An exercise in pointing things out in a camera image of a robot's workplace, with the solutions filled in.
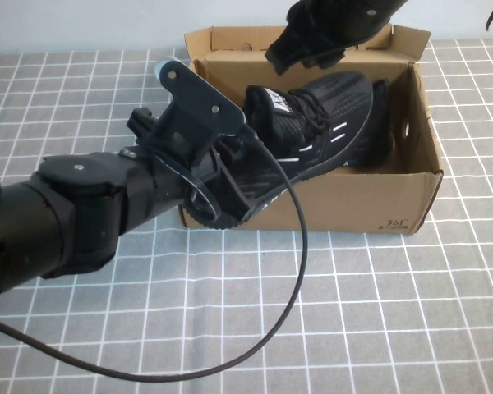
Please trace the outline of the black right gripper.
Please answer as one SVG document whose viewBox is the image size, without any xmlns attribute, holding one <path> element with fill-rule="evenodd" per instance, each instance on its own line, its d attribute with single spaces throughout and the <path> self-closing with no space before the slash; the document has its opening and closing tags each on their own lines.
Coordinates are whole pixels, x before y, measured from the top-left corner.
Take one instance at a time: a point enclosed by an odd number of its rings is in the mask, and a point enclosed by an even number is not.
<svg viewBox="0 0 493 394">
<path fill-rule="evenodd" d="M 266 59 L 278 75 L 301 63 L 326 69 L 344 58 L 346 48 L 379 33 L 403 6 L 399 0 L 300 1 L 288 11 L 288 26 L 269 46 Z"/>
</svg>

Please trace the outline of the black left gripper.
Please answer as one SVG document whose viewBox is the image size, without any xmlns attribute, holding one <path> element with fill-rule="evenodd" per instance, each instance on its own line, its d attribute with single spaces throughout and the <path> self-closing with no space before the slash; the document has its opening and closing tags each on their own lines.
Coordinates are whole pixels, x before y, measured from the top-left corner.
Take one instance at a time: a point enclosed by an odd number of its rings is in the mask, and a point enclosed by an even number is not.
<svg viewBox="0 0 493 394">
<path fill-rule="evenodd" d="M 247 222 L 260 205 L 240 190 L 220 158 L 209 156 L 208 168 L 185 167 L 165 152 L 153 150 L 152 156 L 180 181 L 185 210 L 199 214 L 219 214 L 215 222 Z"/>
</svg>

